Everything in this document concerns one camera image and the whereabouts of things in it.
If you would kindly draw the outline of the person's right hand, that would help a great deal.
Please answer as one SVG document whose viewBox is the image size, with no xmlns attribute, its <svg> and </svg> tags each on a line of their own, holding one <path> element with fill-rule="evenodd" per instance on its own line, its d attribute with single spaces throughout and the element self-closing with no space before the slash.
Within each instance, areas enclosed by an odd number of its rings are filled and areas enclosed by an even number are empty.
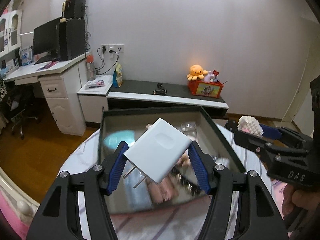
<svg viewBox="0 0 320 240">
<path fill-rule="evenodd" d="M 290 239 L 319 239 L 319 191 L 303 191 L 287 184 L 282 213 Z"/>
</svg>

